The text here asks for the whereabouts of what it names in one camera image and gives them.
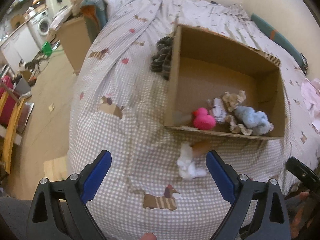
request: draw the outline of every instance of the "open cardboard box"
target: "open cardboard box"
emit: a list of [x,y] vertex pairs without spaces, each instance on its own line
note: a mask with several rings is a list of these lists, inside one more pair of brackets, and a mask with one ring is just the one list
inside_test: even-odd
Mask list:
[[[209,135],[250,139],[284,137],[284,92],[280,61],[218,33],[188,25],[177,25],[173,43],[168,104],[164,125],[177,130]],[[217,124],[212,130],[198,130],[192,124],[175,127],[173,113],[190,114],[207,100],[226,91],[246,92],[242,105],[263,111],[274,130],[263,136],[232,134],[229,124]]]

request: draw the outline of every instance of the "white cabinet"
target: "white cabinet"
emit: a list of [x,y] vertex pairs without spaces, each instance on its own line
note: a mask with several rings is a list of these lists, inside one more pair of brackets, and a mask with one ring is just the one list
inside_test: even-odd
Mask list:
[[24,62],[32,61],[39,52],[39,47],[33,39],[26,24],[20,27],[11,36],[11,40],[14,43],[14,47],[18,51],[18,54]]
[[10,39],[7,39],[1,46],[1,52],[7,63],[16,72],[19,69],[20,56]]

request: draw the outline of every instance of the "bedsheet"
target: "bedsheet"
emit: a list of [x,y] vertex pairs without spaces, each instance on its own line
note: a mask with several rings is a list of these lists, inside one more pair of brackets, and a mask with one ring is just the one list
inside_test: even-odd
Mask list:
[[[73,0],[80,4],[82,0]],[[209,239],[226,215],[212,177],[184,181],[176,161],[182,141],[211,140],[238,173],[258,181],[276,178],[287,193],[295,178],[289,156],[317,166],[319,135],[313,130],[300,86],[304,75],[293,57],[267,38],[240,5],[202,0],[105,0],[108,23],[88,51],[75,85],[69,132],[71,172],[80,172],[101,150],[111,168],[88,209],[108,239]],[[163,127],[168,82],[150,71],[156,42],[180,23],[208,28],[281,60],[286,128],[282,140],[209,137]],[[105,96],[117,114],[99,111]],[[196,161],[205,167],[205,158]],[[253,215],[250,208],[244,224]]]

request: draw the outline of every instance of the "rubber duck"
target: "rubber duck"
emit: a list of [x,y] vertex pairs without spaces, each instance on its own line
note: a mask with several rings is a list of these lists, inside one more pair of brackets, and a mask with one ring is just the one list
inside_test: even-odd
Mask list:
[[194,115],[193,125],[200,130],[211,130],[216,126],[216,120],[214,117],[209,115],[208,110],[204,107],[192,113]]

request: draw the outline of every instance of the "metal screw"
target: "metal screw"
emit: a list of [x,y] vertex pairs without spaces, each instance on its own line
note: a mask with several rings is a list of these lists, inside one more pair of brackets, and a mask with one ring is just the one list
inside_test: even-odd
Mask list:
[[41,180],[40,180],[40,183],[41,183],[41,184],[46,184],[46,183],[47,183],[47,181],[48,181],[48,179],[47,179],[47,178],[43,178],[43,179],[41,179]]
[[72,174],[72,175],[70,176],[70,179],[71,179],[71,180],[76,180],[76,179],[78,179],[78,177],[79,177],[79,175],[76,174],[76,173],[74,173],[74,174]]
[[246,181],[246,180],[248,179],[248,176],[245,175],[245,174],[240,174],[240,175],[239,175],[239,178],[240,178],[241,180]]
[[273,184],[273,185],[277,185],[278,184],[278,181],[276,179],[271,179],[270,180],[270,183]]

